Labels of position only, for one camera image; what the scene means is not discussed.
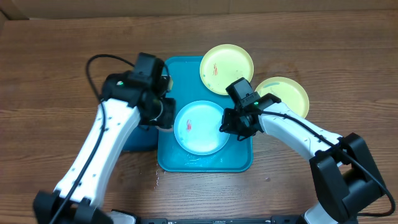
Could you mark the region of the light blue plate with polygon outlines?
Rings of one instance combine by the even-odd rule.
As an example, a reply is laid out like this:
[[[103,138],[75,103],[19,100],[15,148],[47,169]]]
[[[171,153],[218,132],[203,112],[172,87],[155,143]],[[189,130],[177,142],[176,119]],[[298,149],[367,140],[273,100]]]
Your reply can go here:
[[[174,123],[177,142],[184,150],[198,156],[218,152],[230,137],[220,131],[222,116],[223,108],[211,101],[199,100],[185,105]]]

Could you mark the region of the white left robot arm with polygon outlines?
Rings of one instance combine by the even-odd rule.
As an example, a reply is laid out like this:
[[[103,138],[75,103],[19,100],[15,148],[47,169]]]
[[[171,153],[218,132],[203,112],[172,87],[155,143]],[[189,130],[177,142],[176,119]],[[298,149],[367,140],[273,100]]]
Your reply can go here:
[[[170,129],[174,124],[175,100],[167,98],[172,78],[165,62],[155,55],[139,53],[131,70],[107,76],[101,91],[86,77],[98,100],[95,122],[74,163],[52,193],[37,193],[33,210],[39,224],[116,223],[135,224],[128,212],[103,212],[101,207],[110,175],[121,151],[140,125]]]

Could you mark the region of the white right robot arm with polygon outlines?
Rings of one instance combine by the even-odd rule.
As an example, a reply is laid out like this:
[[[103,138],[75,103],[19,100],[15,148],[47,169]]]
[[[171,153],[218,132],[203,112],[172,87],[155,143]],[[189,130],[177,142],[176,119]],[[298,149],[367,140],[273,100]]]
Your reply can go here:
[[[273,217],[273,223],[357,223],[358,217],[392,215],[396,203],[364,139],[326,131],[294,113],[277,96],[260,96],[245,78],[226,92],[222,133],[243,141],[258,132],[273,136],[310,164],[318,202],[301,215]]]

